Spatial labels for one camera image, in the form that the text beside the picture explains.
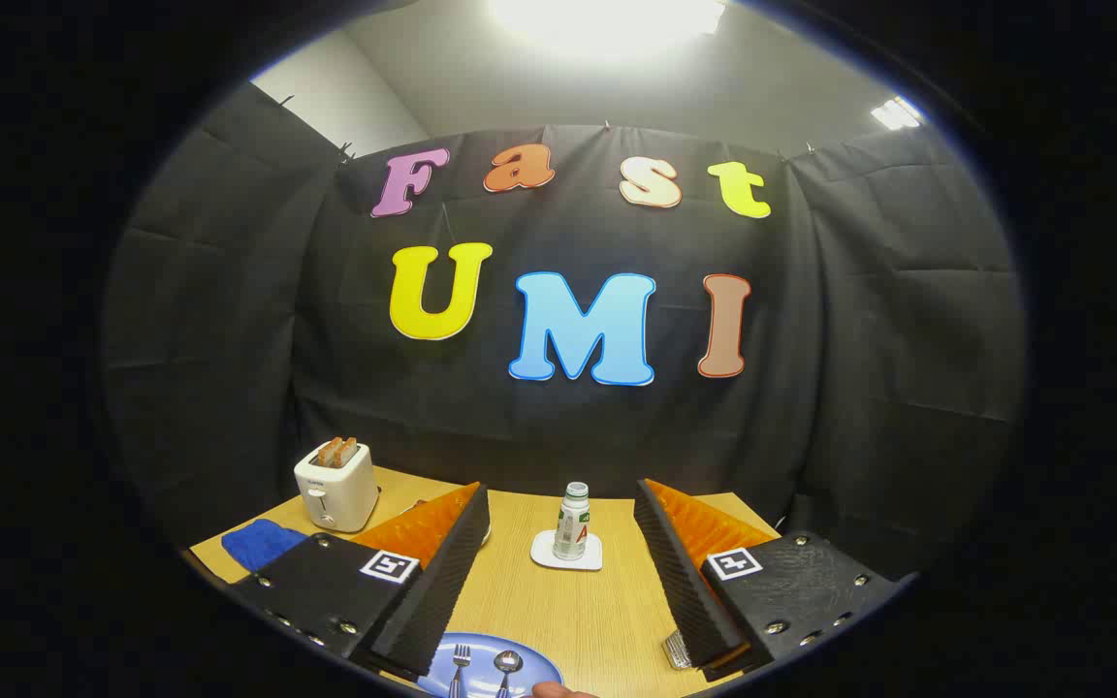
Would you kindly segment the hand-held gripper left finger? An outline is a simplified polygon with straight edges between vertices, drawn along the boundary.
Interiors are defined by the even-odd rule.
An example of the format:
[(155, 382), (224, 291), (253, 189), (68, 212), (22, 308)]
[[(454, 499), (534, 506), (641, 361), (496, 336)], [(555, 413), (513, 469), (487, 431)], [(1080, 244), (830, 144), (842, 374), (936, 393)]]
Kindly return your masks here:
[(319, 652), (418, 679), (431, 669), (489, 525), (487, 487), (470, 482), (355, 541), (306, 536), (229, 592)]

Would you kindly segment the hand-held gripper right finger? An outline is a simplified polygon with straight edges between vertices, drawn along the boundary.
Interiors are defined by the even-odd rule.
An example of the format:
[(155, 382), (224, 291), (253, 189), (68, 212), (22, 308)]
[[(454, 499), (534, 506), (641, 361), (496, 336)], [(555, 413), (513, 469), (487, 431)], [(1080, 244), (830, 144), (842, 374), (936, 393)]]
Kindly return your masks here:
[(817, 533), (767, 533), (663, 482), (637, 482), (634, 522), (688, 663), (710, 681), (810, 654), (911, 584)]

